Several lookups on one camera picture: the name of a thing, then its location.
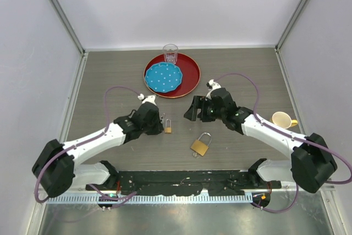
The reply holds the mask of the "small brass padlock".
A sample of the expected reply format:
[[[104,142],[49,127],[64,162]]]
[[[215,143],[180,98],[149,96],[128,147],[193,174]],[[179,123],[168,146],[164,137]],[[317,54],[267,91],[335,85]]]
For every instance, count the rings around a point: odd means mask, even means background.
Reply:
[[[170,119],[166,119],[164,125],[165,125],[164,132],[165,132],[166,134],[171,134],[171,133],[172,133],[172,123],[171,123],[171,120],[170,120]]]

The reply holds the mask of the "large brass padlock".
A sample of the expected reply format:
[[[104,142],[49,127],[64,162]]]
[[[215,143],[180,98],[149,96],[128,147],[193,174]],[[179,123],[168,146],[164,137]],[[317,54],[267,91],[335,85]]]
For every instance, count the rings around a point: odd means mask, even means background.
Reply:
[[[204,137],[208,137],[208,141],[206,143],[201,141],[201,139]],[[198,153],[199,156],[204,156],[211,142],[212,142],[211,134],[204,132],[192,143],[190,149],[193,152]]]

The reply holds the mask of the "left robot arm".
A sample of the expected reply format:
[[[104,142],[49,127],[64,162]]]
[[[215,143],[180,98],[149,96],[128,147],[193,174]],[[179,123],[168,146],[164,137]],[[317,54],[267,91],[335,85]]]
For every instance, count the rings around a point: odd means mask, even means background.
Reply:
[[[84,162],[110,148],[138,139],[142,134],[158,135],[163,132],[159,108],[155,103],[144,102],[128,116],[116,118],[107,128],[90,135],[60,143],[49,141],[32,167],[37,178],[35,198],[42,187],[48,198],[62,195],[71,187],[89,184],[99,190],[112,190],[118,183],[118,171],[107,161],[93,165]]]

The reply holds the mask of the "black white keychain charm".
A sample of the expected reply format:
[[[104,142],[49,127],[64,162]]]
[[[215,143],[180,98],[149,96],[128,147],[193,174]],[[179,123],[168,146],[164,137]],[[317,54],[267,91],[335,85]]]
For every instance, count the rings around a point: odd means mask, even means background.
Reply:
[[[166,121],[166,114],[163,113],[163,115],[161,116],[161,122],[165,123],[165,121]]]

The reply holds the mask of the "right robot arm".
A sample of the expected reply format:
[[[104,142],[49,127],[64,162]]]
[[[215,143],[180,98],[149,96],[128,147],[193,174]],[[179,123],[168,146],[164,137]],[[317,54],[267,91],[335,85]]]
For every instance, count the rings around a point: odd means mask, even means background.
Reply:
[[[321,136],[315,133],[305,136],[269,124],[256,117],[251,109],[237,106],[225,88],[215,89],[206,96],[194,96],[184,118],[202,122],[218,119],[228,129],[255,138],[287,157],[284,161],[258,161],[248,175],[254,188],[271,181],[284,181],[295,182],[303,190],[315,193],[337,170]]]

